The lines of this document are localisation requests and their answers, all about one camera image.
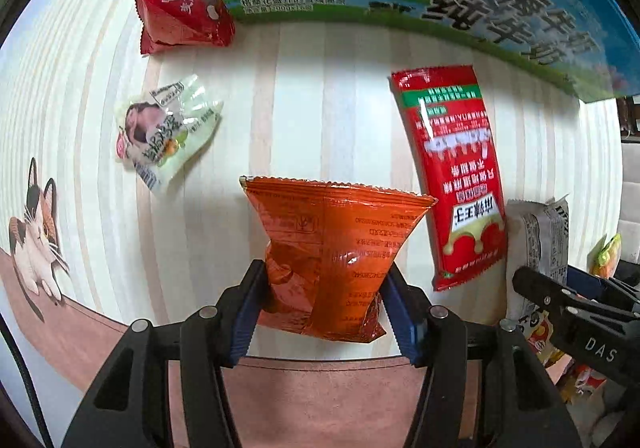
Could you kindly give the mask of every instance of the food package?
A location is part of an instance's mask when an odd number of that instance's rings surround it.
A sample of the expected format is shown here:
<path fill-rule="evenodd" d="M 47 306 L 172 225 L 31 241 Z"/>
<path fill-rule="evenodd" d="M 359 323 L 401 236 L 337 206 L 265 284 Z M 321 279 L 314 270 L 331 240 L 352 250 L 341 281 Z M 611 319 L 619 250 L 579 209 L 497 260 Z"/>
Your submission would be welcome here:
<path fill-rule="evenodd" d="M 433 286 L 441 291 L 476 277 L 506 252 L 489 119 L 471 66 L 402 71 L 392 80 L 423 191 L 440 201 L 432 212 L 431 242 L 437 258 Z"/>
<path fill-rule="evenodd" d="M 574 363 L 558 383 L 562 401 L 576 403 L 589 398 L 607 380 L 597 370 Z"/>
<path fill-rule="evenodd" d="M 569 256 L 569 207 L 565 198 L 550 204 L 510 200 L 506 207 L 509 251 L 507 254 L 507 318 L 518 322 L 538 359 L 548 366 L 559 359 L 551 345 L 553 324 L 548 312 L 513 289 L 513 275 L 527 266 L 566 284 Z"/>
<path fill-rule="evenodd" d="M 268 177 L 240 184 L 271 239 L 271 298 L 258 323 L 360 343 L 385 334 L 378 290 L 436 200 L 356 184 Z"/>
<path fill-rule="evenodd" d="M 154 193 L 164 193 L 187 160 L 213 136 L 223 102 L 211 101 L 194 74 L 116 107 L 116 156 Z"/>
<path fill-rule="evenodd" d="M 615 234 L 612 240 L 597 254 L 591 266 L 591 274 L 602 279 L 613 277 L 622 253 L 622 235 Z"/>
<path fill-rule="evenodd" d="M 236 28 L 223 0 L 136 0 L 140 54 L 173 46 L 228 46 Z"/>

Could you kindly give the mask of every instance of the cartoon cat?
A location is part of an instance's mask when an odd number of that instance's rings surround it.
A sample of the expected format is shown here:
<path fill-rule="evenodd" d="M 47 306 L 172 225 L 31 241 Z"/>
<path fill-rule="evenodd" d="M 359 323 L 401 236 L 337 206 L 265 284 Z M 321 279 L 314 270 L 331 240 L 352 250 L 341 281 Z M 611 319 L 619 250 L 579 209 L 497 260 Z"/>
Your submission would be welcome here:
<path fill-rule="evenodd" d="M 24 206 L 24 222 L 17 217 L 9 220 L 9 245 L 14 260 L 15 274 L 24 297 L 33 312 L 44 321 L 41 311 L 29 297 L 27 289 L 40 294 L 38 285 L 50 298 L 62 301 L 62 294 L 54 275 L 58 263 L 67 273 L 68 266 L 60 254 L 56 232 L 56 184 L 47 181 L 44 191 L 38 186 L 36 160 L 31 158 L 27 202 Z"/>

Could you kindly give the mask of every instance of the screw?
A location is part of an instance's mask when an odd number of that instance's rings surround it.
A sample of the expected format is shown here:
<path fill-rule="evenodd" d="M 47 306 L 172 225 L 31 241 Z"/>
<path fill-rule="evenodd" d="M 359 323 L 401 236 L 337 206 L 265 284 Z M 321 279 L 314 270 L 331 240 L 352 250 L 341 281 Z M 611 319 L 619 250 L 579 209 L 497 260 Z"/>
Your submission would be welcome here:
<path fill-rule="evenodd" d="M 218 308 L 213 305 L 206 305 L 200 309 L 198 314 L 200 315 L 200 318 L 213 318 L 218 314 Z"/>
<path fill-rule="evenodd" d="M 143 318 L 136 320 L 131 324 L 131 330 L 134 333 L 142 333 L 147 327 L 149 327 L 149 322 Z"/>
<path fill-rule="evenodd" d="M 429 310 L 429 313 L 431 313 L 431 316 L 434 318 L 446 318 L 449 316 L 449 309 L 443 305 L 433 305 Z"/>
<path fill-rule="evenodd" d="M 513 320 L 509 320 L 508 318 L 503 318 L 502 320 L 500 320 L 500 329 L 502 329 L 503 331 L 512 333 L 517 328 L 518 326 L 516 325 L 516 322 L 514 322 Z"/>

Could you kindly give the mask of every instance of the red packaging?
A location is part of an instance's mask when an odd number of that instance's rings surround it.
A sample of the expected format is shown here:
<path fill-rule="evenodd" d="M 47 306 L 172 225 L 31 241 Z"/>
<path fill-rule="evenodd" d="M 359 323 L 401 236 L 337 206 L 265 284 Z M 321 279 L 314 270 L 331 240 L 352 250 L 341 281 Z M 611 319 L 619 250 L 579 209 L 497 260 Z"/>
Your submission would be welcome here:
<path fill-rule="evenodd" d="M 476 277 L 506 253 L 505 214 L 489 120 L 471 66 L 429 67 L 392 75 L 431 214 L 438 258 L 436 291 Z"/>
<path fill-rule="evenodd" d="M 270 238 L 258 323 L 344 342 L 385 334 L 378 292 L 433 197 L 370 186 L 241 177 Z"/>
<path fill-rule="evenodd" d="M 585 364 L 576 363 L 559 381 L 562 401 L 577 404 L 588 399 L 607 378 Z"/>
<path fill-rule="evenodd" d="M 136 0 L 136 10 L 141 54 L 173 46 L 228 46 L 236 33 L 222 0 Z"/>

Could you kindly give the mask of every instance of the black cable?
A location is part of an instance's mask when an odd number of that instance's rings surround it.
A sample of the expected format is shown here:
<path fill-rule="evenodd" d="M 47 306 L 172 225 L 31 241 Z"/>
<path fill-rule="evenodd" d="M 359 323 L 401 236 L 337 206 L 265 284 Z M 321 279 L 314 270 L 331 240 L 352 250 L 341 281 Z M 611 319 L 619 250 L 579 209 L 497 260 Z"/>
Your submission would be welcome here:
<path fill-rule="evenodd" d="M 14 356 L 15 364 L 18 366 L 18 370 L 20 370 L 20 375 L 22 377 L 22 381 L 24 382 L 24 388 L 27 391 L 27 396 L 29 398 L 29 402 L 31 403 L 31 410 L 33 410 L 33 415 L 36 418 L 36 423 L 38 424 L 38 430 L 40 430 L 40 436 L 42 437 L 44 446 L 46 446 L 46 448 L 54 448 L 53 441 L 51 440 L 51 436 L 49 435 L 49 429 L 47 428 L 47 423 L 44 420 L 44 415 L 42 414 L 40 402 L 38 401 L 36 389 L 33 386 L 33 381 L 31 380 L 29 369 L 27 368 L 26 363 L 24 363 L 24 358 L 22 357 L 20 349 L 18 349 L 18 345 L 14 340 L 14 336 L 11 334 L 11 331 L 4 321 L 2 314 L 0 314 L 0 332 L 2 333 L 2 337 L 4 338 L 6 345 L 11 351 L 11 354 Z"/>

